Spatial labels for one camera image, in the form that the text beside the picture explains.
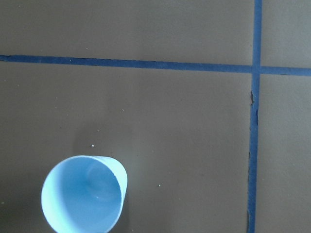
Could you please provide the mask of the light blue cup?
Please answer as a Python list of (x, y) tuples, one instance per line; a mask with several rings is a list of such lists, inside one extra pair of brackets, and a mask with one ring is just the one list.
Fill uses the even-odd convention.
[(70, 157), (44, 180), (44, 217), (57, 233), (107, 233), (121, 216), (127, 184), (126, 170), (114, 158)]

